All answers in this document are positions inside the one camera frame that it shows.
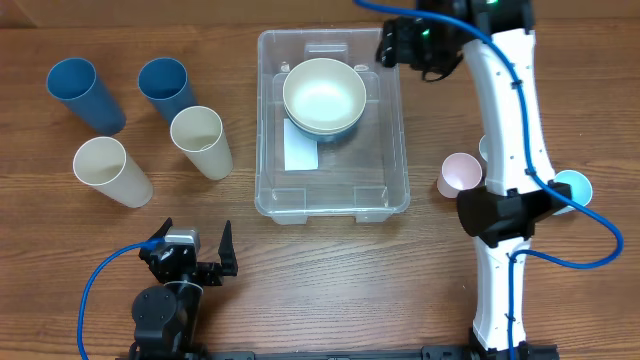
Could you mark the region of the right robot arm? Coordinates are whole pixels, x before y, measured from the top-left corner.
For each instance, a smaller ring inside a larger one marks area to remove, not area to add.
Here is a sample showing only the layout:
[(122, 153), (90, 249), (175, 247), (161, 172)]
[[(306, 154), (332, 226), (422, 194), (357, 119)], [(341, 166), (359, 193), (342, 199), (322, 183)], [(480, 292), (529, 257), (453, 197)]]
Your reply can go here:
[(472, 238), (478, 295), (469, 359), (556, 359), (554, 345), (531, 345), (522, 320), (524, 270), (538, 222), (565, 207), (571, 187), (556, 181), (544, 141), (534, 76), (530, 0), (419, 1), (389, 14), (376, 59), (407, 64), (426, 82), (460, 62), (470, 69), (488, 142), (485, 182), (456, 196)]

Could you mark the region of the blue tall cup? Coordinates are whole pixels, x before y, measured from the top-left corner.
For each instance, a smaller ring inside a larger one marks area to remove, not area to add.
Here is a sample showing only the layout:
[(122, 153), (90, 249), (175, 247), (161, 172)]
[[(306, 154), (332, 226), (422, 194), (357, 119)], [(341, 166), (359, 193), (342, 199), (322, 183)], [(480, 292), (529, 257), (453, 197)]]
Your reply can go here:
[(185, 66), (161, 57), (146, 63), (138, 75), (138, 87), (168, 124), (182, 110), (198, 104)]
[(47, 75), (46, 88), (101, 135), (115, 135), (126, 125), (123, 110), (89, 60), (67, 58), (58, 62)]

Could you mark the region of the grey small cup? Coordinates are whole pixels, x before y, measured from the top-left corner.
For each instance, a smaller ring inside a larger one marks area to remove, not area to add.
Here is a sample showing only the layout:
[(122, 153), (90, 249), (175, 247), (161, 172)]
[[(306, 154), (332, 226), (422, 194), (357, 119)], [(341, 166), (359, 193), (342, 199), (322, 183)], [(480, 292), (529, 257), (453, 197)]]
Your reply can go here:
[(487, 162), (488, 161), (488, 140), (486, 136), (483, 136), (478, 144), (478, 152), (481, 158)]

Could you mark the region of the cream bowl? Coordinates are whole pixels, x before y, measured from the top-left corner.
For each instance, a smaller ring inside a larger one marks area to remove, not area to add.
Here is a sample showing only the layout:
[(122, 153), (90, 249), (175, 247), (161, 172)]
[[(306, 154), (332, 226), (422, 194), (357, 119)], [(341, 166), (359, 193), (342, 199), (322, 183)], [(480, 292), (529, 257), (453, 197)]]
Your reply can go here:
[(297, 65), (287, 75), (282, 95), (285, 108), (297, 114), (322, 108), (365, 109), (367, 100), (366, 86), (358, 73), (330, 58), (314, 58)]
[(289, 108), (285, 108), (285, 112), (288, 118), (293, 119), (304, 129), (316, 134), (329, 134), (337, 133), (358, 122), (364, 109), (322, 108), (312, 110), (309, 114), (297, 114)]

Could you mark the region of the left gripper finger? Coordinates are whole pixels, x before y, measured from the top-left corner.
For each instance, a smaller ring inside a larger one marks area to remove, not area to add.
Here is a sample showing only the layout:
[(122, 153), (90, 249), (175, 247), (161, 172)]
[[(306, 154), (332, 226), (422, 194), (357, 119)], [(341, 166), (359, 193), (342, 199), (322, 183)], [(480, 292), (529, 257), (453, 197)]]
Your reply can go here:
[(220, 241), (218, 255), (220, 258), (221, 273), (223, 276), (236, 276), (238, 273), (238, 263), (232, 242), (232, 226), (229, 220), (226, 221), (222, 238)]
[(173, 226), (171, 217), (168, 217), (161, 227), (148, 239), (148, 241), (163, 239), (168, 233), (169, 229)]

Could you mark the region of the cream tall cup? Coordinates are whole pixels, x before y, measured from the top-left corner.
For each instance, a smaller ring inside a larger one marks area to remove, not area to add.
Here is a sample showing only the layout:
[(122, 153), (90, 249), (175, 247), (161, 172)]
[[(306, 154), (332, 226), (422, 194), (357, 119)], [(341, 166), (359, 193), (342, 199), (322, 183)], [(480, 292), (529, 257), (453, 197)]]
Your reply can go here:
[(146, 205), (154, 193), (149, 178), (112, 137), (85, 142), (74, 155), (73, 172), (82, 183), (129, 208)]
[(170, 125), (170, 137), (207, 178), (221, 180), (233, 170), (233, 160), (221, 117), (205, 106), (180, 111)]

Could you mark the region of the white label in bin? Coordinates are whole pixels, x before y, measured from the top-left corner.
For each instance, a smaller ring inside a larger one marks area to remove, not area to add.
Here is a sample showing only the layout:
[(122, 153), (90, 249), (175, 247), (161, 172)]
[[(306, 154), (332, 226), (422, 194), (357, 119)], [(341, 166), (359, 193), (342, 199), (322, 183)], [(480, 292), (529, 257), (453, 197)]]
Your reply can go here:
[(316, 170), (319, 165), (317, 142), (307, 138), (290, 119), (284, 120), (284, 170)]

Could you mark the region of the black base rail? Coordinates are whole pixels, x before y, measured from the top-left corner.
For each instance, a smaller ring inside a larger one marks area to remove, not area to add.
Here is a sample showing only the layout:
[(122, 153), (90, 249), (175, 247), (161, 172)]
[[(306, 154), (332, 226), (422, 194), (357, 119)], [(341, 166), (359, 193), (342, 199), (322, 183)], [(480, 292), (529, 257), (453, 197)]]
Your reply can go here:
[[(243, 352), (214, 352), (207, 355), (196, 355), (184, 359), (211, 360), (462, 360), (462, 359), (508, 359), (508, 351), (492, 355), (480, 355), (479, 350), (470, 350), (463, 346), (424, 346), (421, 349), (397, 351), (333, 351), (333, 352), (295, 352), (256, 354)], [(524, 346), (517, 352), (516, 359), (558, 360), (557, 347)]]

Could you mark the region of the blue bowl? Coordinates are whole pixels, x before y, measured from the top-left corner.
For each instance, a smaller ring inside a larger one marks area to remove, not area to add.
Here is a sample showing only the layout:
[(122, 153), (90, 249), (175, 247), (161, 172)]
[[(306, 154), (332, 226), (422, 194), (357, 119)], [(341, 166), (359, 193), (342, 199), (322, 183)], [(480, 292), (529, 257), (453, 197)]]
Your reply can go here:
[(288, 121), (306, 138), (314, 140), (318, 143), (336, 143), (343, 140), (346, 140), (357, 133), (357, 128), (359, 126), (359, 122), (355, 122), (351, 126), (338, 131), (337, 133), (329, 133), (329, 134), (316, 134), (312, 133), (303, 127), (301, 127), (298, 123), (296, 123), (293, 119), (288, 118)]

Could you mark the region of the clear plastic storage bin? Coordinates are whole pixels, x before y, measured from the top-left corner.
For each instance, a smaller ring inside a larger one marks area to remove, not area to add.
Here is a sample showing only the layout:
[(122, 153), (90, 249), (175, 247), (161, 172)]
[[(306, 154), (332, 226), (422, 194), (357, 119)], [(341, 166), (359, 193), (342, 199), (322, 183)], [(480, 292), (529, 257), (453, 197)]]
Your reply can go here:
[[(399, 71), (375, 60), (381, 31), (267, 30), (258, 38), (255, 207), (281, 225), (311, 216), (383, 222), (410, 203)], [(318, 143), (316, 170), (284, 170), (282, 89), (288, 73), (312, 58), (332, 58), (358, 72), (367, 103), (357, 133)]]

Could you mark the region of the pink small cup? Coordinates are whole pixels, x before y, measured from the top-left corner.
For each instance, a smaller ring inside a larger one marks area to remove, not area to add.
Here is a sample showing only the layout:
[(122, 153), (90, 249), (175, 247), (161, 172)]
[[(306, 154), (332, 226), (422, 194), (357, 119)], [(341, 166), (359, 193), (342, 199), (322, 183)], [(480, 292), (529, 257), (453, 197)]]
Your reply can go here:
[(446, 198), (456, 198), (464, 190), (478, 186), (482, 180), (482, 167), (467, 153), (453, 153), (442, 163), (436, 188)]

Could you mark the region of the blue tall cup far left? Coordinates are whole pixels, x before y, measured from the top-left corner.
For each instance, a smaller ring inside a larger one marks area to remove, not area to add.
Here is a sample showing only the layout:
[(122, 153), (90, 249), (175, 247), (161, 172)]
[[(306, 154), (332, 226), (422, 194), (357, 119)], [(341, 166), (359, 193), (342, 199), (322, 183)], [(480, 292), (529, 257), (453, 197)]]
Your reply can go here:
[(46, 88), (101, 135), (115, 135), (126, 125), (123, 110), (89, 60), (67, 58), (58, 62), (47, 75)]

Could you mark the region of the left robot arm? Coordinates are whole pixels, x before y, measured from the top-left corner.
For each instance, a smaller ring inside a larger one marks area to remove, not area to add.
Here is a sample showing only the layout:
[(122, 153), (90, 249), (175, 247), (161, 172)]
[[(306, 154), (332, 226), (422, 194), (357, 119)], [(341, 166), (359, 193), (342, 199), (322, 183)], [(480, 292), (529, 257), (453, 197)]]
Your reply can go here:
[(158, 284), (141, 291), (132, 304), (135, 322), (130, 359), (209, 359), (194, 342), (200, 300), (208, 286), (237, 275), (232, 226), (225, 224), (218, 262), (200, 262), (199, 231), (178, 228), (168, 218), (139, 251)]

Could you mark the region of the light blue small cup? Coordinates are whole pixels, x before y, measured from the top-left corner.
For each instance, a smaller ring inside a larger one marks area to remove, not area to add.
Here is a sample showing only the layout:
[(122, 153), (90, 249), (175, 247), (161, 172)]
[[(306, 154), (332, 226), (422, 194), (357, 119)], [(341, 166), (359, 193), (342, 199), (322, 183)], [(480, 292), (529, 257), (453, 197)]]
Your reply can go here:
[(593, 188), (589, 179), (576, 170), (563, 170), (556, 174), (555, 182), (565, 183), (571, 187), (572, 200), (586, 207), (592, 199)]

